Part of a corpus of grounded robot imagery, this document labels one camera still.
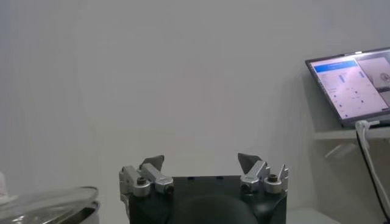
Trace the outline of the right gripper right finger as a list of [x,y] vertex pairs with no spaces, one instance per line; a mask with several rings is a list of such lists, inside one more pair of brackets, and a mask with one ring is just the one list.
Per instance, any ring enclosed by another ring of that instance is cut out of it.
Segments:
[[246,194],[258,192],[260,189],[268,194],[288,192],[289,169],[285,164],[278,174],[274,174],[267,162],[257,155],[238,153],[238,161],[244,173],[239,178],[240,188]]

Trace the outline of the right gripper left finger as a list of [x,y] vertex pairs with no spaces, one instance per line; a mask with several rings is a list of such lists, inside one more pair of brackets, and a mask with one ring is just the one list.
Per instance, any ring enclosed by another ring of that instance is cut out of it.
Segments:
[[119,171],[119,193],[123,203],[127,202],[131,195],[135,197],[147,197],[151,194],[152,186],[159,194],[171,194],[174,191],[172,177],[161,172],[164,155],[146,158],[138,168],[124,166]]

